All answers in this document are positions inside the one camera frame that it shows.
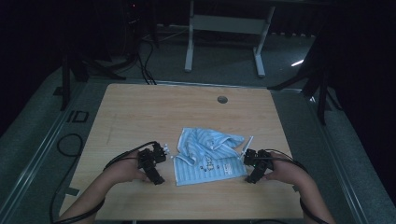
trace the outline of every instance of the wooden table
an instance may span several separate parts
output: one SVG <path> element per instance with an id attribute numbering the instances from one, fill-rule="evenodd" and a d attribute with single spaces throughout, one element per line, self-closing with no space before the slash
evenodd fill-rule
<path id="1" fill-rule="evenodd" d="M 218 102 L 219 96 L 228 99 Z M 183 127 L 240 134 L 249 148 L 275 148 L 290 155 L 271 93 L 265 89 L 111 84 L 106 90 L 70 188 L 81 192 L 122 152 L 149 141 L 177 154 Z M 115 186 L 98 219 L 302 218 L 299 194 L 277 181 L 249 184 L 244 177 L 176 186 L 173 161 L 157 164 L 161 185 L 134 181 Z M 66 195 L 61 213 L 76 199 Z"/>

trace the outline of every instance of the human arm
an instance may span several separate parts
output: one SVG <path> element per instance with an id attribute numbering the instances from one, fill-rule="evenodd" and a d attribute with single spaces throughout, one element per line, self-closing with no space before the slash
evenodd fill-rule
<path id="1" fill-rule="evenodd" d="M 65 220 L 91 211 L 106 197 L 108 191 L 116 184 L 130 182 L 134 179 L 146 180 L 146 174 L 137 169 L 137 153 L 138 151 L 132 152 L 124 157 L 125 159 L 129 159 L 118 161 L 106 168 L 91 182 L 87 189 L 58 220 Z M 93 223 L 95 216 L 96 214 L 93 214 L 76 223 Z"/>
<path id="2" fill-rule="evenodd" d="M 271 152 L 273 158 L 285 159 L 281 154 Z M 292 184 L 299 189 L 300 197 L 306 208 L 315 216 L 327 223 L 335 223 L 326 203 L 318 190 L 315 180 L 302 168 L 286 161 L 273 160 L 274 171 L 265 175 L 266 180 L 278 180 Z M 304 213 L 306 223 L 317 223 Z"/>

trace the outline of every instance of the blue towel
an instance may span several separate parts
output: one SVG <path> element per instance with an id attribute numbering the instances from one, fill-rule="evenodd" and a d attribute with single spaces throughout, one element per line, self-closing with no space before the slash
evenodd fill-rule
<path id="1" fill-rule="evenodd" d="M 174 158 L 177 186 L 247 175 L 246 167 L 233 147 L 244 137 L 211 129 L 183 128 Z"/>

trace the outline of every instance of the black strap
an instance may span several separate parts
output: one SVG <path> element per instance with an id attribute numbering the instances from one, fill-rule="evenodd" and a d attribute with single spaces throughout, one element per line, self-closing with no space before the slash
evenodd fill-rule
<path id="1" fill-rule="evenodd" d="M 76 217 L 70 217 L 68 219 L 64 219 L 61 221 L 54 222 L 53 224 L 68 224 L 68 223 L 75 223 L 78 221 L 81 221 L 82 219 L 85 219 L 87 217 L 92 216 L 93 214 L 97 213 L 99 209 L 102 208 L 103 204 L 105 203 L 105 199 L 103 199 L 96 207 L 94 207 L 91 211 L 84 213 L 82 215 L 76 216 Z"/>
<path id="2" fill-rule="evenodd" d="M 314 221 L 316 221 L 319 224 L 329 224 L 325 221 L 323 221 L 322 219 L 315 217 L 309 210 L 308 208 L 305 206 L 305 204 L 303 203 L 303 200 L 301 200 L 300 198 L 300 206 L 303 209 L 303 211 L 306 213 L 307 216 L 309 216 L 310 218 L 312 218 Z"/>

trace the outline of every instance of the human hand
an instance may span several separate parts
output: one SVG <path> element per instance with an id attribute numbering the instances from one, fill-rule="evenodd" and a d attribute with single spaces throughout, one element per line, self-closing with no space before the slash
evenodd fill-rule
<path id="1" fill-rule="evenodd" d="M 270 152 L 272 158 L 287 159 L 286 156 Z M 299 166 L 287 161 L 272 160 L 274 171 L 266 174 L 263 179 L 278 180 L 287 184 L 292 184 L 297 187 L 311 181 L 311 176 Z"/>
<path id="2" fill-rule="evenodd" d="M 117 161 L 107 167 L 102 172 L 102 175 L 105 176 L 107 181 L 113 185 L 123 182 L 131 182 L 134 179 L 146 180 L 146 174 L 137 169 L 137 154 L 138 151 L 131 152 L 130 154 L 123 157 L 120 161 Z"/>

